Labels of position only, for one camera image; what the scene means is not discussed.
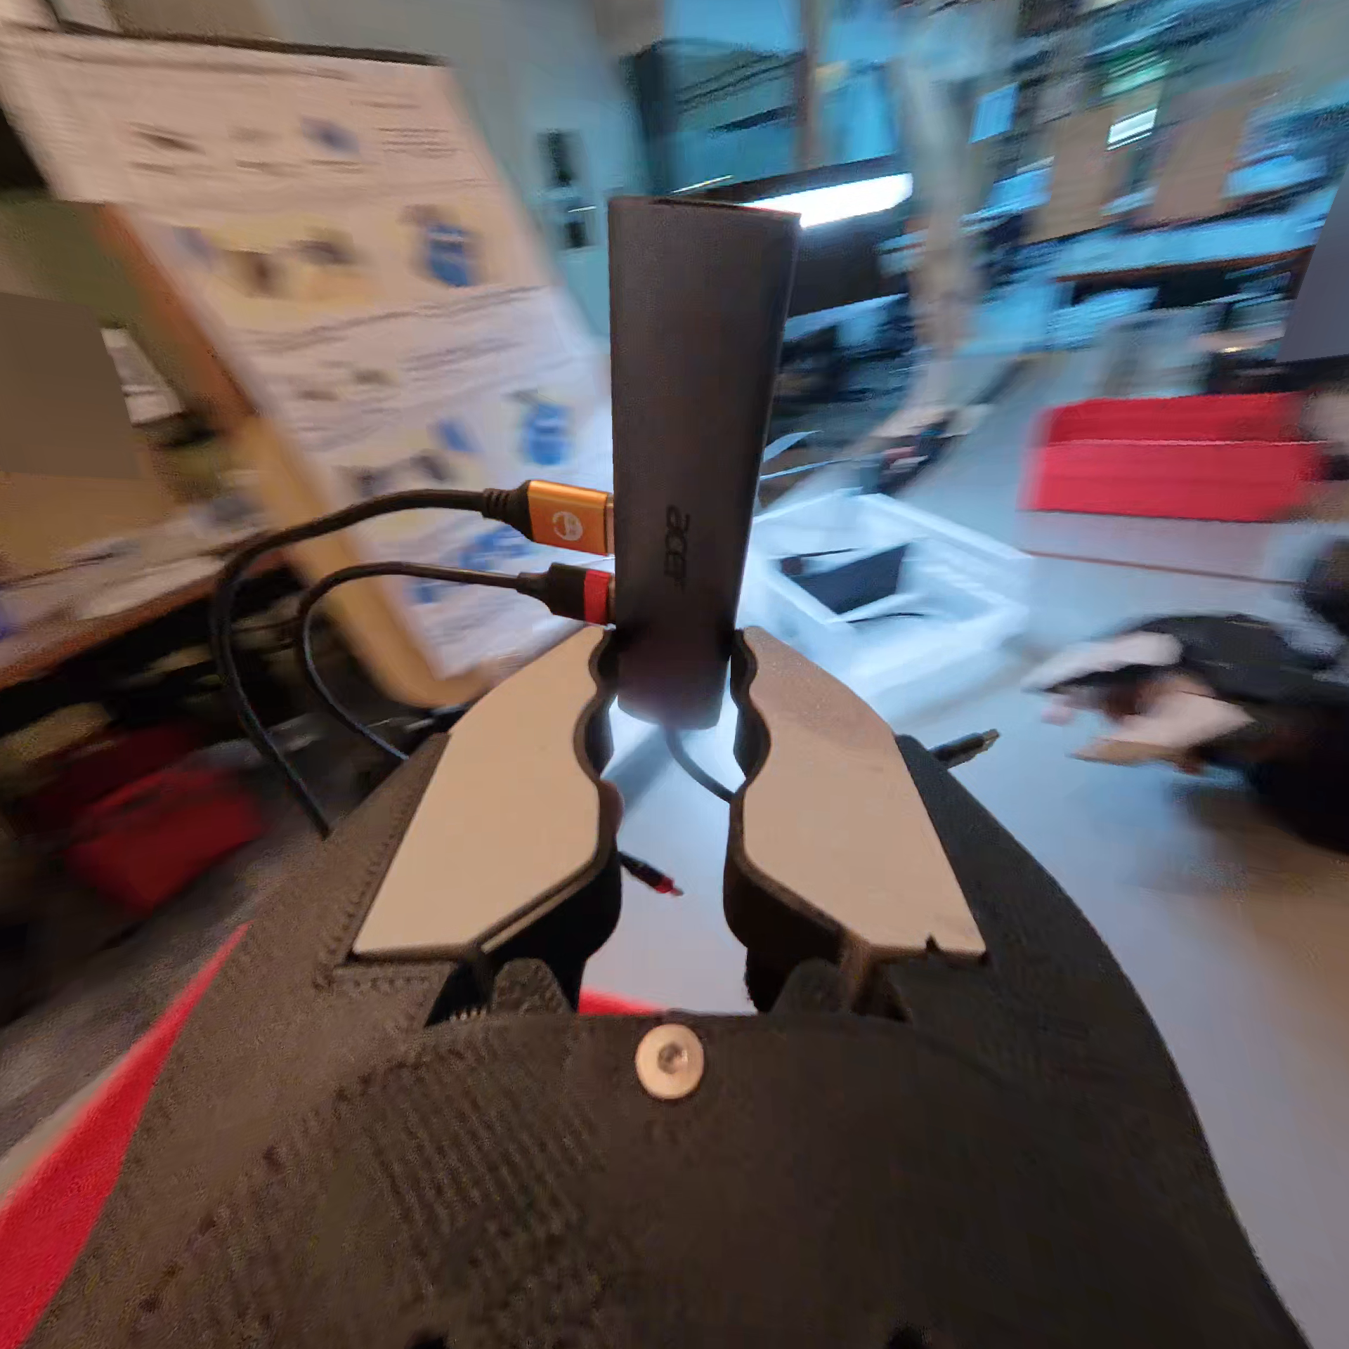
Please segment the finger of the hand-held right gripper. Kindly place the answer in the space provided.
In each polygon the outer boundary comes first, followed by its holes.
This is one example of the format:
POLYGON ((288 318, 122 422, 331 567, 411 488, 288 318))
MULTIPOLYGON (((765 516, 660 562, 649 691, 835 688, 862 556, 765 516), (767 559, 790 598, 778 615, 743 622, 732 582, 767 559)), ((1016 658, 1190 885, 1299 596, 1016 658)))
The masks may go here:
POLYGON ((1187 767, 1206 745, 1247 735, 1257 721, 1215 697, 1104 700, 1104 731, 1071 757, 1099 767, 1187 767))
POLYGON ((1171 670, 1180 666, 1182 656, 1183 648, 1171 633, 1110 633, 1043 658, 1024 676, 1024 688, 1038 695, 1060 695, 1074 685, 1099 685, 1138 670, 1171 670))

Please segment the clear plastic bin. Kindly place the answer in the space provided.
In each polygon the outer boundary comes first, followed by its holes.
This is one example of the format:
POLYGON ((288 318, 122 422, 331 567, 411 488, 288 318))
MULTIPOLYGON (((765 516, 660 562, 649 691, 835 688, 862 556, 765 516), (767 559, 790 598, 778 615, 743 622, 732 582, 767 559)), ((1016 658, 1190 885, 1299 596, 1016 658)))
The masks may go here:
POLYGON ((1030 591, 1028 553, 878 493, 832 492, 755 518, 738 617, 888 707, 1021 635, 1030 591), (778 570, 786 556, 895 544, 911 547, 902 591, 846 617, 778 570))

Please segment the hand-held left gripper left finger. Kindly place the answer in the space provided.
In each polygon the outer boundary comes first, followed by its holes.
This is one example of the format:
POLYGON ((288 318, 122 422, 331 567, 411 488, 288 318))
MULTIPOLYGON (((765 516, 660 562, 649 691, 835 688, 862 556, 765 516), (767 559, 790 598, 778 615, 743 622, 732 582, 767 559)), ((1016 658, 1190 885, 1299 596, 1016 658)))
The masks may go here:
POLYGON ((489 955, 598 878, 622 817, 617 789, 603 785, 607 641, 600 627, 575 630, 455 724, 353 960, 489 955))

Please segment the red bag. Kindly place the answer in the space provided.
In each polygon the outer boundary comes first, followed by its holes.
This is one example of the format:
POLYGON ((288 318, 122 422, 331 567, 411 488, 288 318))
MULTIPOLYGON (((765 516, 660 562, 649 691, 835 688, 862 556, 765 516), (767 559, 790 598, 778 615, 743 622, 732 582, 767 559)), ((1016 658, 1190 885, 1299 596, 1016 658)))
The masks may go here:
POLYGON ((261 833, 261 810, 231 773, 170 767, 89 805, 59 857, 101 899, 142 921, 261 833))

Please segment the red plastic bin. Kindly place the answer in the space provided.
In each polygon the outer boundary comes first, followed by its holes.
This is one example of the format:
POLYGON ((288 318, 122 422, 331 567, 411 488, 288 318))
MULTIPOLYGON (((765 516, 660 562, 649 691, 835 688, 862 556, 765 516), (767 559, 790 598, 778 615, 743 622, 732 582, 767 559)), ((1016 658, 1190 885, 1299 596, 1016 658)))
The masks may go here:
POLYGON ((1325 481, 1328 447, 1297 393, 1093 397, 1043 416, 1021 510, 1276 523, 1325 481))
POLYGON ((2 1346, 697 1346, 652 1020, 471 960, 236 929, 2 1204, 2 1346))

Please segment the printed instruction sheet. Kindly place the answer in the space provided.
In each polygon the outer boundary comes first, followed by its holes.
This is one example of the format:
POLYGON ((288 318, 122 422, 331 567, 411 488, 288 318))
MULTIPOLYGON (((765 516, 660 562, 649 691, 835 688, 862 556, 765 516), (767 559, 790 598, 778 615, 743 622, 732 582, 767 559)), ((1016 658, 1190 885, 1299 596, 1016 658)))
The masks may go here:
POLYGON ((315 514, 613 484, 600 348, 434 60, 9 30, 46 184, 111 208, 315 514))

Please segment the grey USB hub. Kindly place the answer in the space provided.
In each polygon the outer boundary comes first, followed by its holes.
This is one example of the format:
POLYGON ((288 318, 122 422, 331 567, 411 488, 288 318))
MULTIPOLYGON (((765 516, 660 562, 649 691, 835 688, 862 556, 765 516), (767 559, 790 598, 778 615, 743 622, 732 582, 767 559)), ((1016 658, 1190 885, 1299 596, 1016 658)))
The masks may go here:
POLYGON ((771 422, 795 213, 607 206, 617 705, 716 724, 771 422))

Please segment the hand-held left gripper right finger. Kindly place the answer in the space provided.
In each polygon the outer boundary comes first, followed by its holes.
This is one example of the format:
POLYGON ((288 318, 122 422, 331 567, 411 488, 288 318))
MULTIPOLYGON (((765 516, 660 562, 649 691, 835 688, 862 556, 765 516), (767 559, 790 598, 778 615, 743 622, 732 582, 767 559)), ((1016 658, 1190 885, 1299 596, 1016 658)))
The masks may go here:
POLYGON ((846 684, 760 627, 736 633, 746 775, 729 807, 723 907, 762 969, 878 969, 985 935, 895 731, 846 684))

